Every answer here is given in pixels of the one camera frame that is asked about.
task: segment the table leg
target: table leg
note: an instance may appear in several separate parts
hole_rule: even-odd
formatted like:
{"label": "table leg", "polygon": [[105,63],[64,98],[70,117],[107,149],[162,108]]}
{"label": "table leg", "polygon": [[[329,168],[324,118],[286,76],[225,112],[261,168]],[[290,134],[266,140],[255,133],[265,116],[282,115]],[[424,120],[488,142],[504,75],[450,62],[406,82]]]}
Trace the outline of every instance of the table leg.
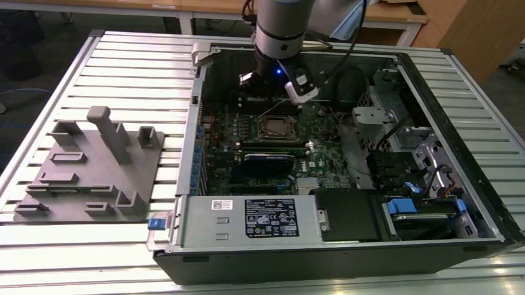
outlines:
{"label": "table leg", "polygon": [[397,46],[401,47],[410,47],[412,43],[416,39],[416,36],[420,33],[422,24],[421,23],[412,23],[404,33],[401,34],[400,40],[397,41]]}
{"label": "table leg", "polygon": [[181,31],[183,35],[194,35],[194,26],[193,26],[193,15],[191,12],[179,11],[178,12],[179,22],[181,22]]}

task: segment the floor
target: floor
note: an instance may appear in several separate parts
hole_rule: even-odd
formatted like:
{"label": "floor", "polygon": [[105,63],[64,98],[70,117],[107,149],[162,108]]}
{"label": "floor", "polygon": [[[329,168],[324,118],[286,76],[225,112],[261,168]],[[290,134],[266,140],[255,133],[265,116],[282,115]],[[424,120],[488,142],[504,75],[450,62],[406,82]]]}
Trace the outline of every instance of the floor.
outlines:
{"label": "floor", "polygon": [[[39,22],[46,33],[46,40],[34,46],[34,51],[44,68],[43,73],[26,82],[12,82],[0,75],[2,91],[8,87],[52,91],[92,29],[147,33],[166,33],[167,29],[170,31],[178,29],[177,21],[167,20],[167,25],[165,25],[161,17],[75,14],[74,23],[67,25],[59,13],[42,12]],[[197,21],[198,34],[249,37],[251,31],[253,29],[243,22],[225,20],[206,24],[203,20]],[[525,117],[523,116],[525,80],[499,70],[483,88],[517,132],[525,137]],[[0,114],[0,172],[44,107],[47,98],[47,94],[35,92],[16,92],[0,97],[0,102],[8,107],[6,113]]]}

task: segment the wooden desk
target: wooden desk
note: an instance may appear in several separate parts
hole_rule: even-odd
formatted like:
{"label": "wooden desk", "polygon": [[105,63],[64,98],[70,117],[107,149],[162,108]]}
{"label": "wooden desk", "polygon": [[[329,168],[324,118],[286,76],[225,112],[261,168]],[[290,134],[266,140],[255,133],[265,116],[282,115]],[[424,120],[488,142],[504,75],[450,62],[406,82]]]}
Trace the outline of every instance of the wooden desk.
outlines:
{"label": "wooden desk", "polygon": [[[245,0],[181,0],[181,26],[183,34],[193,34],[194,18],[241,20]],[[377,3],[369,6],[364,27],[401,30],[397,45],[409,47],[421,26],[429,22],[425,15],[414,15],[405,4]]]}
{"label": "wooden desk", "polygon": [[181,0],[11,0],[0,9],[177,17]]}
{"label": "wooden desk", "polygon": [[[178,17],[182,34],[193,35],[197,18],[241,20],[243,3],[245,0],[12,0],[0,1],[0,9]],[[428,21],[405,4],[381,2],[366,11],[365,27],[401,30],[397,45],[409,47]]]}
{"label": "wooden desk", "polygon": [[[245,0],[181,0],[181,10],[194,12],[214,12],[218,14],[241,14]],[[412,13],[405,4],[380,2],[366,10],[366,20],[370,22],[428,23],[425,15]]]}

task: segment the sticker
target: sticker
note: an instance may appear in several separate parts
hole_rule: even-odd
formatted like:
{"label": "sticker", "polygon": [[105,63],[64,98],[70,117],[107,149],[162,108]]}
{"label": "sticker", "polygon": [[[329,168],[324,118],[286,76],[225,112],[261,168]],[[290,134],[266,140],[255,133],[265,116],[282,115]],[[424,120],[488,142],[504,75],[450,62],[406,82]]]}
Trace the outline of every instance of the sticker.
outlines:
{"label": "sticker", "polygon": [[213,210],[233,210],[233,200],[213,200],[211,201]]}
{"label": "sticker", "polygon": [[425,23],[426,20],[418,20],[418,19],[414,19],[414,18],[409,18],[409,19],[408,19],[408,22],[409,22],[409,23]]}
{"label": "sticker", "polygon": [[175,9],[174,5],[151,5],[154,8]]}
{"label": "sticker", "polygon": [[249,238],[298,237],[294,199],[245,200]]}

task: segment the black plastic bracket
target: black plastic bracket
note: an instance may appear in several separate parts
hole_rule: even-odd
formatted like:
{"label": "black plastic bracket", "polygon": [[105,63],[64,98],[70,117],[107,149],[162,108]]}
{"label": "black plastic bracket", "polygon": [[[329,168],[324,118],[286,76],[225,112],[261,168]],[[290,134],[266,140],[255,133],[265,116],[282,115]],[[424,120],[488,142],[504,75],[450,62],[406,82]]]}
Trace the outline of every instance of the black plastic bracket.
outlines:
{"label": "black plastic bracket", "polygon": [[440,48],[440,50],[444,55],[455,55],[455,52],[449,48]]}
{"label": "black plastic bracket", "polygon": [[90,32],[90,37],[102,37],[106,34],[105,29],[92,29]]}

